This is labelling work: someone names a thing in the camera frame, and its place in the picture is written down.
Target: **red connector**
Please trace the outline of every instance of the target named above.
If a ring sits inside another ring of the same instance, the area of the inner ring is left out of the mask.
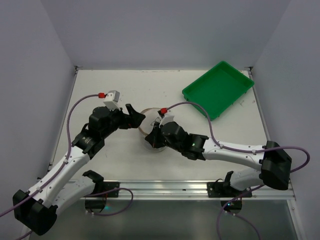
[[[98,93],[98,98],[104,99],[107,95],[104,92]]]
[[[161,114],[166,114],[168,112],[167,108],[161,108],[160,113]]]

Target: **white wall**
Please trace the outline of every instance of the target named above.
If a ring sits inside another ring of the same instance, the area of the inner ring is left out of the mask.
[[[320,1],[292,0],[253,77],[271,138],[309,150],[311,162],[291,175],[309,240],[319,239]],[[293,166],[305,156],[291,152]]]
[[[39,0],[0,2],[0,212],[43,176],[74,84],[74,68]],[[0,239],[20,236],[13,213]]]
[[[41,0],[72,62],[94,69],[253,66],[290,0]]]

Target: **table surface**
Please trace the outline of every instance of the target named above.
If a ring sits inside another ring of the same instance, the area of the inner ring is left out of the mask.
[[[132,104],[140,112],[146,108],[169,107],[183,102],[182,90],[206,70],[80,70],[73,88],[71,106],[83,96],[117,90],[120,107]],[[99,98],[86,99],[73,111],[70,120],[71,139],[88,122],[95,107],[103,106]],[[191,105],[173,108],[175,121],[188,133],[210,135],[208,122]],[[216,139],[246,145],[264,145],[267,141],[254,91],[251,88],[220,117],[212,121]],[[68,148],[66,121],[58,142],[53,164]],[[246,166],[220,160],[189,160],[179,152],[165,149],[149,152],[142,146],[137,129],[117,130],[106,140],[105,146],[73,177],[93,170],[105,180],[215,180],[224,179],[229,171]]]

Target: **plastic tray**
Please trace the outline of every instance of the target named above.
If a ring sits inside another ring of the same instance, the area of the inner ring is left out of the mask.
[[[187,101],[200,104],[213,120],[253,85],[250,78],[221,61],[183,89],[182,94]]]

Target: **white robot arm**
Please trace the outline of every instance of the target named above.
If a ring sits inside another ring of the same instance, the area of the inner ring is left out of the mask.
[[[72,142],[69,158],[66,154],[28,191],[18,190],[14,194],[15,218],[36,234],[45,234],[55,223],[57,215],[72,203],[86,195],[103,192],[104,178],[93,171],[85,172],[73,184],[67,183],[101,150],[105,138],[117,129],[138,128],[145,119],[146,116],[136,112],[130,104],[125,105],[128,114],[123,113],[117,104],[119,95],[117,91],[110,91],[102,96],[105,106],[92,111],[89,123]]]
[[[210,137],[184,131],[165,108],[159,111],[159,115],[161,122],[156,122],[152,132],[145,137],[153,148],[167,146],[191,160],[220,160],[249,167],[228,172],[223,183],[215,184],[214,191],[220,196],[234,197],[247,188],[263,184],[277,190],[288,189],[291,157],[283,149],[261,151],[279,147],[276,142],[267,141],[265,145],[215,142]]]

